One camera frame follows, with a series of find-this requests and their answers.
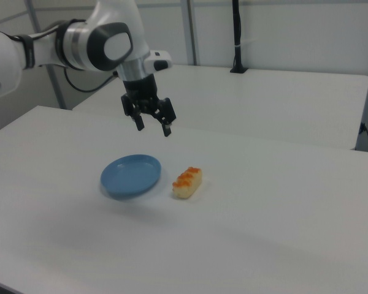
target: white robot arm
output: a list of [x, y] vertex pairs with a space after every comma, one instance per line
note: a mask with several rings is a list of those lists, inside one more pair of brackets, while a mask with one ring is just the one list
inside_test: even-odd
[[153, 73], [172, 66], [165, 51], [150, 51], [134, 0], [97, 0], [87, 20], [61, 21], [45, 32], [9, 36], [0, 32], [0, 96], [17, 88], [21, 72], [54, 64], [75, 70], [113, 72], [123, 80], [125, 114], [144, 128], [152, 115], [165, 136], [175, 113], [169, 98], [159, 100]]

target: power cord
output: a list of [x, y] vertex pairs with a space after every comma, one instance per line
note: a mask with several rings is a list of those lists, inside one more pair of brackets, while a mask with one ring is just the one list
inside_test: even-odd
[[[41, 39], [41, 38], [43, 38], [43, 37], [45, 37], [45, 36], [47, 36], [47, 35], [50, 35], [50, 34], [53, 34], [54, 32], [56, 32], [57, 31], [57, 29], [58, 29], [58, 25], [55, 25], [54, 27], [52, 27], [49, 31], [46, 31], [46, 32], [44, 32], [43, 34], [41, 34], [41, 35], [38, 35], [38, 36], [35, 36], [35, 37], [33, 37], [32, 38], [32, 40], [39, 40], [39, 39]], [[13, 41], [16, 41], [16, 42], [22, 42], [21, 41], [21, 39], [19, 38], [19, 37], [17, 37], [17, 36], [11, 36], [11, 35], [8, 35], [8, 34], [6, 34], [6, 33], [4, 33], [4, 32], [2, 32], [2, 31], [0, 31], [2, 34], [4, 34], [4, 35], [6, 35], [9, 39], [11, 39], [11, 40], [13, 40]]]
[[113, 75], [109, 78], [107, 78], [102, 84], [100, 84], [97, 88], [94, 88], [94, 89], [90, 89], [90, 90], [83, 90], [83, 89], [80, 89], [78, 87], [76, 87], [72, 82], [71, 80], [69, 79], [68, 77], [68, 73], [67, 73], [67, 69], [64, 68], [64, 76], [66, 77], [66, 80], [67, 82], [69, 83], [69, 85], [71, 87], [73, 87], [75, 90], [79, 91], [79, 92], [82, 92], [82, 93], [91, 93], [91, 92], [95, 92], [95, 91], [98, 91], [100, 90], [102, 87], [104, 87], [108, 82], [111, 81], [111, 79], [117, 77], [117, 72], [113, 72]]
[[368, 136], [368, 129], [366, 124], [364, 124], [363, 122], [360, 124], [360, 129], [358, 131], [358, 134], [361, 134], [362, 132], [366, 132], [367, 136]]
[[[239, 27], [238, 27], [238, 36], [239, 38], [241, 38], [241, 18], [239, 18]], [[233, 59], [233, 67], [236, 66], [236, 54], [234, 55], [234, 59]]]

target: table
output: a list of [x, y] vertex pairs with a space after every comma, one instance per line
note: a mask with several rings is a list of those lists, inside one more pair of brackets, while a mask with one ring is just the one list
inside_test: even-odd
[[[141, 197], [99, 177], [163, 167]], [[204, 182], [176, 200], [189, 165]], [[0, 130], [0, 284], [21, 293], [368, 293], [368, 153], [37, 107]]]
[[[353, 149], [368, 77], [331, 73], [173, 66], [155, 74], [158, 95], [171, 98], [175, 126], [227, 134]], [[120, 80], [74, 111], [124, 117]], [[144, 115], [150, 124], [153, 119]]]

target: white wall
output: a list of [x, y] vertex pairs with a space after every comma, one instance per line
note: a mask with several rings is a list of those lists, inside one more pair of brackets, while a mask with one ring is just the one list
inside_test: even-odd
[[[368, 75], [368, 3], [242, 4], [240, 14], [242, 42], [252, 40], [242, 49], [245, 66]], [[200, 65], [231, 67], [231, 1], [195, 0], [194, 21]], [[364, 134], [358, 149], [368, 149]]]
[[[140, 16], [144, 23], [145, 37], [151, 49], [168, 51], [175, 64], [192, 64], [188, 59], [184, 32], [184, 19], [180, 0], [138, 0]], [[87, 19], [93, 11], [95, 0], [33, 0], [37, 19], [43, 29], [56, 20]], [[82, 89], [93, 89], [109, 74], [69, 70], [73, 83]], [[63, 70], [55, 68], [59, 87], [68, 109], [73, 109], [92, 93], [81, 93], [71, 88]], [[118, 93], [119, 99], [124, 93]]]
[[[0, 0], [0, 30], [8, 34], [34, 33], [23, 1]], [[0, 129], [37, 105], [58, 107], [44, 68], [24, 71], [19, 88], [0, 97]]]

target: plate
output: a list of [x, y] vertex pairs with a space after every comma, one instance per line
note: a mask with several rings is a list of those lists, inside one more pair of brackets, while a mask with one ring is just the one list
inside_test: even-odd
[[141, 194], [161, 176], [160, 162], [149, 155], [135, 154], [109, 164], [101, 174], [101, 184], [113, 195]]

